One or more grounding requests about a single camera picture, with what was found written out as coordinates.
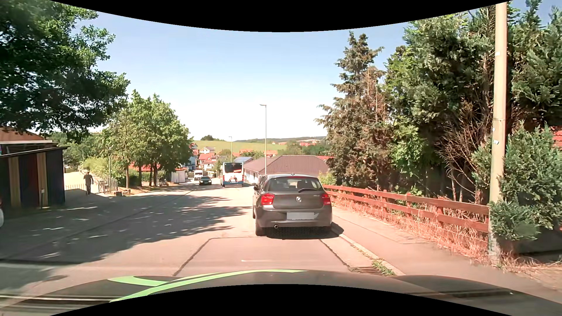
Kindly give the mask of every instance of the white bus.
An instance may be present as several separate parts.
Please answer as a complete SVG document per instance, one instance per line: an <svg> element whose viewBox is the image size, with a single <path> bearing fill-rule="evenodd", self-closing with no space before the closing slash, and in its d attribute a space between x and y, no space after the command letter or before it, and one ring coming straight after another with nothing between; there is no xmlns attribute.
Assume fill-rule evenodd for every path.
<svg viewBox="0 0 562 316"><path fill-rule="evenodd" d="M223 162L223 176L220 184L224 186L244 186L243 162Z"/></svg>

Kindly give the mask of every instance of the black car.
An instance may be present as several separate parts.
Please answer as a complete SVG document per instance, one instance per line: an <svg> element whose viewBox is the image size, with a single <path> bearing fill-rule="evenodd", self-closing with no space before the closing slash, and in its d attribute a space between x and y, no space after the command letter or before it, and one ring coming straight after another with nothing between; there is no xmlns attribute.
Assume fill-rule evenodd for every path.
<svg viewBox="0 0 562 316"><path fill-rule="evenodd" d="M200 186L205 186L205 185L211 185L212 184L212 179L209 178L208 176L204 175L201 177L201 179L199 180L199 185Z"/></svg>

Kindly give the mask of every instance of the green field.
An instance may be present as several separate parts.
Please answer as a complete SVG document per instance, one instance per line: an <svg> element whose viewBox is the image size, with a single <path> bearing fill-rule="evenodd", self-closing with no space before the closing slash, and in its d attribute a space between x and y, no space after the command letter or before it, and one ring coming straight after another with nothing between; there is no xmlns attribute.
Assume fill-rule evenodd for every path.
<svg viewBox="0 0 562 316"><path fill-rule="evenodd" d="M203 147L214 147L215 152L218 154L223 149L230 149L230 142L222 141L194 141L197 144L197 149L201 150ZM242 143L232 142L232 151L239 152L242 149L251 149L255 151L264 151L265 145L263 143ZM268 144L268 150L281 150L287 148L287 145L272 145Z"/></svg>

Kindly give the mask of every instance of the solar panel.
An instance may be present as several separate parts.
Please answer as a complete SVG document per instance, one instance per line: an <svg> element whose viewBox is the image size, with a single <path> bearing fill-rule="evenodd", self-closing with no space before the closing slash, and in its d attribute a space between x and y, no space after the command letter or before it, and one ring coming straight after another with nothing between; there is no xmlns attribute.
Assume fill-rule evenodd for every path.
<svg viewBox="0 0 562 316"><path fill-rule="evenodd" d="M236 157L233 162L246 162L252 159L252 157Z"/></svg>

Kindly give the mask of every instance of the street lamp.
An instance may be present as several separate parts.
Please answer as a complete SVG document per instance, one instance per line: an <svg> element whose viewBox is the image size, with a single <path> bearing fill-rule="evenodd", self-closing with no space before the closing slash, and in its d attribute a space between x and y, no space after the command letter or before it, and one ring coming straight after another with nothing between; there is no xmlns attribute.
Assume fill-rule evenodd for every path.
<svg viewBox="0 0 562 316"><path fill-rule="evenodd" d="M230 162L232 162L232 136L230 137Z"/></svg>
<svg viewBox="0 0 562 316"><path fill-rule="evenodd" d="M268 105L260 104L265 106L265 151L264 151L264 174L268 174Z"/></svg>

